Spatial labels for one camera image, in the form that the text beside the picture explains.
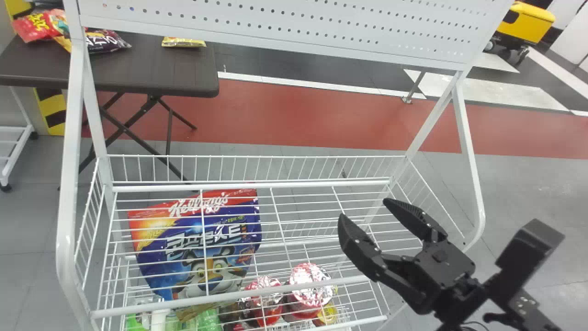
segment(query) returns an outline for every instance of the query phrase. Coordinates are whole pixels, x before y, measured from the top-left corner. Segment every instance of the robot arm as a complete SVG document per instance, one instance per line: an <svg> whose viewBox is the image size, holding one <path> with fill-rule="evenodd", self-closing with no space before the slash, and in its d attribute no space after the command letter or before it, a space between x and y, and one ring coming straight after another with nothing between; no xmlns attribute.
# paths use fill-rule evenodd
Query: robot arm
<svg viewBox="0 0 588 331"><path fill-rule="evenodd" d="M521 331L558 331L522 286L561 243L563 235L539 220L520 229L496 261L501 271L480 284L472 278L475 264L454 246L445 230L422 209L386 198L386 208L423 242L415 257L383 253L369 236L344 214L339 216L339 244L345 255L370 280L397 291L418 314L435 313L454 330L486 300L504 313L486 314Z"/></svg>

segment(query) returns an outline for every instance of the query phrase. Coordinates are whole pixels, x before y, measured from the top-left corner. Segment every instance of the white cart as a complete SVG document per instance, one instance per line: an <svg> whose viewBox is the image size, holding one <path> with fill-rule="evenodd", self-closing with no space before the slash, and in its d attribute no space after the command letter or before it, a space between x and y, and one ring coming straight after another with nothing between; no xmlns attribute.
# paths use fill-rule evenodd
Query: white cart
<svg viewBox="0 0 588 331"><path fill-rule="evenodd" d="M170 309L267 295L274 289L210 294L138 304L152 291L139 271L128 230L129 210L189 196L192 190L256 188L263 241L247 279L284 279L300 262L314 262L335 285L337 324L329 329L386 327L404 306L395 292L359 273L339 248L336 224L347 214L383 251L416 254L420 241L382 207L382 198L416 204L463 250L479 239L485 213L462 93L473 60L492 36L510 0L65 0L72 56L59 201L59 282L83 330L125 330L127 315L151 316L165 329ZM394 62L455 71L404 155L282 157L231 155L112 155L106 151L82 26ZM469 165L475 217L459 224L413 164L413 157L453 100ZM85 207L77 208L78 155L86 105L98 161ZM167 170L181 169L188 182ZM284 292L308 285L284 286ZM306 329L279 322L268 329Z"/></svg>
<svg viewBox="0 0 588 331"><path fill-rule="evenodd" d="M24 127L0 125L0 191L9 192L12 187L8 183L8 177L21 155L26 141L30 138L36 140L39 135L33 128L31 121L22 106L21 99L16 94L14 87L10 86L10 92L26 121Z"/></svg>

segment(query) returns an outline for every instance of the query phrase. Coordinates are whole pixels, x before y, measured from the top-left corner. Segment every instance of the white floor stripe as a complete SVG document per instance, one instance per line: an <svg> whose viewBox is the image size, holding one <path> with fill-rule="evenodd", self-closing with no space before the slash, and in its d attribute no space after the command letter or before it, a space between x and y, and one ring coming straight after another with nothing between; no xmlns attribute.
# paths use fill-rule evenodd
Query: white floor stripe
<svg viewBox="0 0 588 331"><path fill-rule="evenodd" d="M529 54L527 57L537 62L537 64L551 72L552 75L563 81L567 86L576 90L576 92L588 99L588 84L583 82L580 78L574 76L571 72L560 67L557 63L531 47L529 48Z"/></svg>
<svg viewBox="0 0 588 331"><path fill-rule="evenodd" d="M519 73L517 69L508 64L500 56L484 52L480 53L480 56L474 61L474 67Z"/></svg>
<svg viewBox="0 0 588 331"><path fill-rule="evenodd" d="M570 110L570 111L574 115L588 117L588 111L579 111L579 110Z"/></svg>
<svg viewBox="0 0 588 331"><path fill-rule="evenodd" d="M405 71L413 81L419 75L418 71L407 69ZM449 85L450 80L451 76L428 72L420 82L419 88L427 96L439 97ZM469 101L569 111L539 87L466 78L463 94Z"/></svg>
<svg viewBox="0 0 588 331"><path fill-rule="evenodd" d="M236 81L261 82L261 76L234 74L232 72L224 72L224 71L219 71L219 78L224 78L227 80L236 80Z"/></svg>
<svg viewBox="0 0 588 331"><path fill-rule="evenodd" d="M364 94L389 95L389 96L394 96L394 97L404 97L408 93L408 91L386 90L383 88L369 88L369 87L358 87L358 86L350 86L350 85L329 84L329 83L323 83L323 82L289 80L286 78L234 74L232 72L224 72L224 71L219 71L218 73L219 73L219 78L224 78L227 80L264 82L267 84L320 88L322 90L345 91L345 92L355 92L355 93L364 93ZM421 93L414 93L413 98L414 99L426 99L426 97Z"/></svg>

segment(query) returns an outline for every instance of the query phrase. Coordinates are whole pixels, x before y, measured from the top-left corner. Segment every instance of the yellow snack packet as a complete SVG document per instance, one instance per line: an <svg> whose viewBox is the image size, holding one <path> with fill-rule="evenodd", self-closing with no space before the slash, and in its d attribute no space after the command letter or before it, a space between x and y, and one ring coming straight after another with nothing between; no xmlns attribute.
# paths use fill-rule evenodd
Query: yellow snack packet
<svg viewBox="0 0 588 331"><path fill-rule="evenodd" d="M164 37L161 42L163 47L206 47L206 43L202 40Z"/></svg>

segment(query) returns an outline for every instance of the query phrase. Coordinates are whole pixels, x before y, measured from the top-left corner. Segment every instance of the yellow and black striped post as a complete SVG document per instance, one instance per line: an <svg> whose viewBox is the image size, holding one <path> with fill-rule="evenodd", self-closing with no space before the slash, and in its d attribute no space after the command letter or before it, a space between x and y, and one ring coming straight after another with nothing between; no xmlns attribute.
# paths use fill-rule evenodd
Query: yellow and black striped post
<svg viewBox="0 0 588 331"><path fill-rule="evenodd" d="M30 2L4 0L11 20L27 15L32 10ZM65 97L61 90L34 88L39 111L50 135L63 135L65 129Z"/></svg>

